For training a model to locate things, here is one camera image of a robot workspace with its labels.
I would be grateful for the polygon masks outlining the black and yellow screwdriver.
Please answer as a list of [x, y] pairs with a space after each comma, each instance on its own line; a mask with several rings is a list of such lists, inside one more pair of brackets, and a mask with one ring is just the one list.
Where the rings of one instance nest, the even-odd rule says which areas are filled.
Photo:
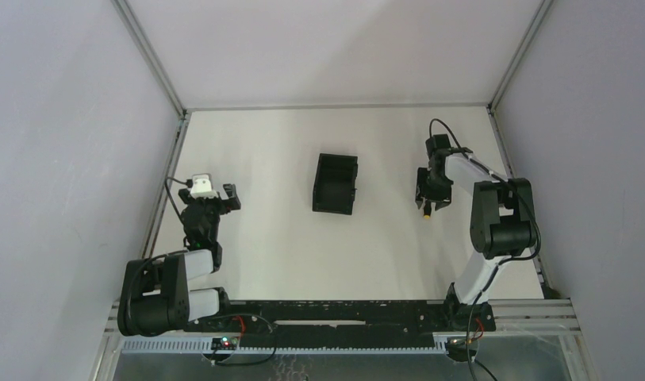
[[429, 219], [432, 215], [432, 204], [430, 202], [425, 202], [423, 205], [423, 217]]

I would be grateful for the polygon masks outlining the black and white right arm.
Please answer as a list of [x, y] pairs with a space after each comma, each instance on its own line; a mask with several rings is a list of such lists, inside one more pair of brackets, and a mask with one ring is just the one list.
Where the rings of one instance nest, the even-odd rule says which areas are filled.
[[469, 232], [474, 251], [447, 292], [444, 305], [451, 317], [472, 314], [487, 302], [504, 265], [525, 260], [524, 251], [540, 240], [528, 180], [504, 178], [467, 148], [434, 148], [428, 166], [417, 170], [417, 208], [430, 217], [451, 204], [455, 186], [471, 196]]

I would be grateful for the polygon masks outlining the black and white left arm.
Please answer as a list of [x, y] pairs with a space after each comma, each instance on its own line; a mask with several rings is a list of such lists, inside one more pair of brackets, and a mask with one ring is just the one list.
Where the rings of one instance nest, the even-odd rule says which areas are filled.
[[241, 207], [236, 186], [227, 183], [223, 189], [221, 197], [208, 179], [198, 185], [188, 181], [179, 190], [184, 207], [174, 209], [185, 234], [183, 248], [127, 263], [117, 311], [121, 334], [154, 337], [220, 310], [221, 287], [191, 291], [189, 282], [221, 268], [221, 217]]

